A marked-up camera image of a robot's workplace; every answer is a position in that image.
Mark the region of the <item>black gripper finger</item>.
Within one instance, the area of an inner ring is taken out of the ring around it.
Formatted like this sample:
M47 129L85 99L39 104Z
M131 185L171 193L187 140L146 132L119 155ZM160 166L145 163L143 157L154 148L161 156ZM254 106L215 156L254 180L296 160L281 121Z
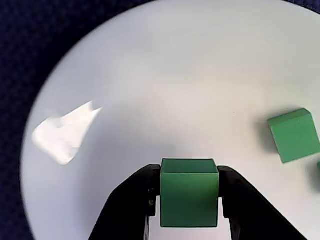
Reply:
M223 216L233 240L304 240L305 237L241 174L219 166Z
M108 197L90 240L148 240L156 215L161 166L149 164L122 182Z

